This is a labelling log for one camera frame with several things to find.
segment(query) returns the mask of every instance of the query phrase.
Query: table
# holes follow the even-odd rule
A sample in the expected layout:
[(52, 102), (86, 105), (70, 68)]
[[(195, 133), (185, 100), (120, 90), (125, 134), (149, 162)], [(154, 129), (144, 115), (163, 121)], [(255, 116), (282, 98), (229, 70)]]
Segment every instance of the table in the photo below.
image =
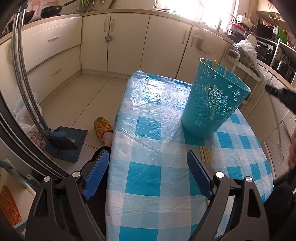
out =
[[(211, 150), (216, 171), (231, 178), (253, 177), (263, 202), (273, 189), (269, 163), (241, 112), (209, 139), (183, 129), (180, 117), (190, 84), (134, 73), (119, 107), (106, 196), (108, 241), (188, 240), (206, 210), (186, 154), (199, 146)], [(220, 223), (223, 233), (231, 198)]]

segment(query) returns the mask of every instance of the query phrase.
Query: window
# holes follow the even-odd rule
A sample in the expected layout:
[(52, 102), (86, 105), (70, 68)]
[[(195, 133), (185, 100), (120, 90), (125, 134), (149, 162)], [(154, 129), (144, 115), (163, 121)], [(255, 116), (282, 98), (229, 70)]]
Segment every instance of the window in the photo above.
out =
[(205, 22), (215, 28), (222, 20), (221, 29), (226, 30), (231, 21), (236, 0), (156, 0), (155, 9), (169, 9), (170, 13), (199, 22)]

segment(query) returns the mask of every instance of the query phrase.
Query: plastic tablecloth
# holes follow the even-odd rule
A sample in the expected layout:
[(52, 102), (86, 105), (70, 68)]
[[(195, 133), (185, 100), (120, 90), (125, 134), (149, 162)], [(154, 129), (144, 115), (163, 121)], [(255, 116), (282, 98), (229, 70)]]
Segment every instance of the plastic tablecloth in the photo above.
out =
[[(209, 139), (183, 129), (181, 115), (190, 84), (138, 71), (129, 79), (119, 107), (106, 196), (108, 241), (188, 240), (206, 210), (186, 155), (211, 150), (215, 171), (231, 178), (251, 176), (263, 202), (273, 189), (269, 163), (241, 112)], [(219, 226), (224, 232), (229, 198)]]

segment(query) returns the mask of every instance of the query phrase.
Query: frying pan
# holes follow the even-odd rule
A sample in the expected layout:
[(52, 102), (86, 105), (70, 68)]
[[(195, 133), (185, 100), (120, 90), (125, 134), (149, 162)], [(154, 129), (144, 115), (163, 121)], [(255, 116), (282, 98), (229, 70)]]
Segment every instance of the frying pan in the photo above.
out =
[(63, 7), (71, 4), (71, 3), (74, 3), (76, 2), (76, 0), (72, 0), (70, 2), (67, 2), (65, 3), (63, 6), (49, 6), (49, 7), (45, 7), (44, 9), (41, 10), (41, 18), (50, 18), (50, 17), (53, 17), (53, 16), (57, 16)]
[[(34, 15), (34, 10), (33, 11), (28, 11), (25, 13), (25, 16), (24, 16), (24, 25), (27, 24), (33, 17)], [(9, 24), (7, 25), (8, 27), (8, 30), (11, 31), (12, 30), (12, 24), (13, 24), (13, 20), (9, 22)]]

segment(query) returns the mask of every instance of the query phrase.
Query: baseboard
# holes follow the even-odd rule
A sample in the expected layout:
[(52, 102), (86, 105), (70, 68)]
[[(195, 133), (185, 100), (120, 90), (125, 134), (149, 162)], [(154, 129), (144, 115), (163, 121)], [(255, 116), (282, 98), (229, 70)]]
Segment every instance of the baseboard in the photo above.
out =
[(45, 106), (45, 104), (52, 98), (54, 95), (59, 92), (66, 84), (68, 84), (71, 80), (73, 80), (75, 77), (77, 77), (81, 73), (81, 70), (77, 71), (73, 75), (71, 75), (69, 78), (67, 78), (63, 83), (61, 83), (58, 87), (56, 87), (48, 96), (45, 97), (43, 101), (39, 104), (42, 108)]
[(105, 71), (93, 70), (93, 69), (82, 69), (82, 73), (105, 75), (105, 76), (110, 76), (110, 77), (115, 77), (115, 78), (120, 78), (125, 80), (128, 80), (130, 78), (130, 75), (128, 74), (119, 74), (114, 72), (105, 72)]

